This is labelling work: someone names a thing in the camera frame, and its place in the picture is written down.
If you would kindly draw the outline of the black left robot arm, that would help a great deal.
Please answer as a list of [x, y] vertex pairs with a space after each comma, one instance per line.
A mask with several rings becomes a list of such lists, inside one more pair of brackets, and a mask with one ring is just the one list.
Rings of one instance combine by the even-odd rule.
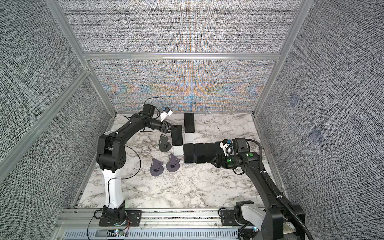
[[176, 130], [175, 126], [165, 121], [173, 111], [164, 107], [160, 111], [160, 116], [154, 118], [155, 109], [153, 105], [144, 104], [142, 111], [130, 116], [122, 127], [99, 136], [96, 160], [102, 170], [106, 189], [106, 203], [99, 218], [101, 227], [120, 227], [129, 224], [122, 193], [122, 180], [129, 179], [122, 177], [122, 168], [127, 161], [126, 143], [145, 128], [158, 130], [163, 134]]

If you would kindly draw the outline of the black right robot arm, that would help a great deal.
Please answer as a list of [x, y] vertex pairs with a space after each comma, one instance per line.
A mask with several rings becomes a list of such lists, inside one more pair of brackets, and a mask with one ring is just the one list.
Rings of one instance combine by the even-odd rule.
[[219, 142], [216, 156], [211, 160], [216, 168], [242, 170], [255, 186], [265, 206], [261, 210], [252, 201], [237, 202], [235, 219], [241, 228], [240, 240], [286, 240], [284, 223], [291, 223], [293, 240], [311, 240], [312, 234], [305, 225], [305, 213], [284, 196], [268, 174], [263, 163], [263, 148], [256, 140], [246, 138], [225, 139]]

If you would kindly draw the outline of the black phone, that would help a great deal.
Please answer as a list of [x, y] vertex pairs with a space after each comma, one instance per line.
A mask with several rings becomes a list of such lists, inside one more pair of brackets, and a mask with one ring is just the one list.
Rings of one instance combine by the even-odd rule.
[[206, 156], [206, 163], [210, 163], [215, 158], [216, 156], [215, 143], [205, 144], [205, 156]]
[[194, 144], [184, 144], [183, 145], [183, 151], [184, 151], [184, 163], [185, 164], [195, 163]]
[[185, 125], [185, 133], [195, 132], [195, 114], [194, 113], [184, 113], [184, 125]]
[[171, 131], [172, 146], [182, 146], [183, 143], [183, 128], [182, 125], [174, 125]]
[[199, 143], [194, 144], [194, 157], [196, 164], [205, 164], [206, 163], [206, 146], [205, 144]]
[[223, 150], [223, 148], [220, 145], [221, 143], [222, 142], [215, 142], [215, 152], [216, 152], [215, 156], [216, 157], [219, 156], [220, 158], [225, 156], [224, 150]]

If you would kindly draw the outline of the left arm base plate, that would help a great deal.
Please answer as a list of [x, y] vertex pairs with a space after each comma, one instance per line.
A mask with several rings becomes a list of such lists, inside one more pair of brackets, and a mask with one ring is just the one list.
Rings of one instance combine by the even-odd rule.
[[123, 220], [114, 220], [110, 217], [107, 217], [106, 214], [102, 214], [99, 220], [99, 227], [138, 227], [142, 219], [141, 210], [125, 210], [126, 216]]

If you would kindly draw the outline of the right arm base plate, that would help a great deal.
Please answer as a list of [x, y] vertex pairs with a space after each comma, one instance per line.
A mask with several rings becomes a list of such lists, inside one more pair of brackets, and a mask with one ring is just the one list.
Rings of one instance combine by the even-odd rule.
[[233, 227], [233, 226], [241, 225], [236, 220], [236, 214], [234, 209], [222, 208], [222, 209], [219, 209], [218, 213], [221, 219], [222, 226]]

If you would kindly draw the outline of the black phone back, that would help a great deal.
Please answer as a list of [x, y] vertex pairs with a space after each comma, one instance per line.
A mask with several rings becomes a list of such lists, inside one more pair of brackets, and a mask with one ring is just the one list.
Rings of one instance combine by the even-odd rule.
[[195, 132], [195, 114], [194, 113], [184, 113], [184, 125], [185, 125], [185, 133]]

